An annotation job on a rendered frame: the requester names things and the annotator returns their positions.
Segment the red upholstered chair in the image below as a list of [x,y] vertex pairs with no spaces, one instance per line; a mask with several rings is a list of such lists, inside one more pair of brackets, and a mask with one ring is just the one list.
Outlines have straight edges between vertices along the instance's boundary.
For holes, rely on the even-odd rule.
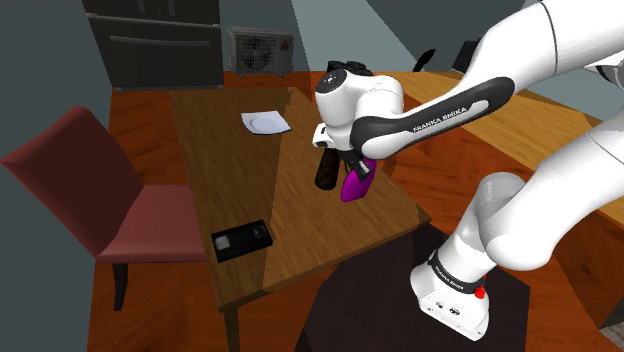
[[143,184],[122,147],[86,108],[72,107],[0,159],[99,262],[112,267],[121,310],[132,263],[205,259],[190,189]]

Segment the brown wooden table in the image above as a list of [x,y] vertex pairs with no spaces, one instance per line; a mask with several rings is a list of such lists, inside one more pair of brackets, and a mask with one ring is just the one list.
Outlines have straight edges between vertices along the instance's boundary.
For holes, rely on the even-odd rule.
[[[238,309],[428,224],[384,172],[365,198],[314,184],[316,106],[295,87],[178,90],[170,104],[228,352],[240,352]],[[242,113],[278,111],[291,130],[252,134]],[[217,262],[211,235],[263,220],[273,244]]]

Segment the light wooden table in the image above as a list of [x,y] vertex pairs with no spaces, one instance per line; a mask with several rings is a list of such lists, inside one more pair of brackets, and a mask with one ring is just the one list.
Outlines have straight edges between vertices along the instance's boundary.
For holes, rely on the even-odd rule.
[[[420,103],[453,88],[456,72],[392,72],[404,92]],[[463,128],[530,169],[600,121],[572,108],[524,90],[490,115]]]

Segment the white square plate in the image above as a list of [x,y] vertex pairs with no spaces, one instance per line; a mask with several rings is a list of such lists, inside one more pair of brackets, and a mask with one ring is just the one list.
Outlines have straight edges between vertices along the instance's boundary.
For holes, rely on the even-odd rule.
[[291,130],[278,111],[242,113],[241,118],[247,130],[256,135],[274,135]]

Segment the dark refrigerator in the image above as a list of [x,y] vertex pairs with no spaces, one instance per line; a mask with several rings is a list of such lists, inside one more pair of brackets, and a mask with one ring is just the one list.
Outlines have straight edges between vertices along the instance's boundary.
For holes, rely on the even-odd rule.
[[82,0],[112,87],[224,83],[219,0]]

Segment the dark robot stand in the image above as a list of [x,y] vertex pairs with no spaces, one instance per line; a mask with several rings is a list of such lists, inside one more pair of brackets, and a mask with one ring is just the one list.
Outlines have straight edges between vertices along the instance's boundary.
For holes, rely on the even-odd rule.
[[427,225],[342,262],[319,288],[295,352],[525,352],[530,288],[501,269],[487,276],[480,340],[420,310],[410,272],[446,237]]

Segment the black video cassette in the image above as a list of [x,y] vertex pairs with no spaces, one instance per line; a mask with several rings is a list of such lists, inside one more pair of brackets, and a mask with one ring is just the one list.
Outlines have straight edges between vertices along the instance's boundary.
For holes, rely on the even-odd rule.
[[273,238],[263,220],[213,233],[211,238],[218,263],[273,244]]

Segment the purple bottle-shaped object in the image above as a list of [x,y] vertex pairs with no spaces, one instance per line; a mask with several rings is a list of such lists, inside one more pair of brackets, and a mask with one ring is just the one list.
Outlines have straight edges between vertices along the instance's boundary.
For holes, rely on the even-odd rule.
[[365,158],[363,162],[368,167],[370,173],[364,181],[361,181],[355,171],[351,170],[347,172],[340,192],[340,199],[342,202],[351,202],[361,199],[368,192],[375,176],[377,161]]

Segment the black slanted object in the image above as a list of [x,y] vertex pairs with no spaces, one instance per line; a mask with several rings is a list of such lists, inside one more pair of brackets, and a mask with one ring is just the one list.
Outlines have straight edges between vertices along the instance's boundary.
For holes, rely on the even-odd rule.
[[421,72],[424,66],[432,59],[436,52],[436,49],[429,49],[421,54],[421,56],[417,59],[412,71],[413,72]]

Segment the black box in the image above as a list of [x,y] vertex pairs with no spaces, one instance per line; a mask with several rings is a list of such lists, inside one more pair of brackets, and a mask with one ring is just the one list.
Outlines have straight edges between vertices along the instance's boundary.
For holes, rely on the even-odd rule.
[[459,50],[459,52],[458,52],[458,54],[457,54],[457,56],[456,56],[456,58],[454,60],[454,63],[452,65],[452,70],[453,71],[459,72],[459,73],[462,73],[462,74],[465,74],[467,72],[467,70],[468,70],[468,68],[470,66],[472,57],[474,55],[474,52],[475,52],[479,42],[480,42],[480,40],[466,40],[462,44],[462,46],[461,46],[461,48],[460,48],[460,50]]

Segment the grey air conditioner unit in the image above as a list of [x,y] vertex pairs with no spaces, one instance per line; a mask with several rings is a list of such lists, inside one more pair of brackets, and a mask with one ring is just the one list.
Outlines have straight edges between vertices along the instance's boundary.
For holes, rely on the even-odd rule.
[[245,74],[275,74],[283,77],[292,72],[294,37],[291,34],[242,26],[229,26],[228,66],[243,77]]

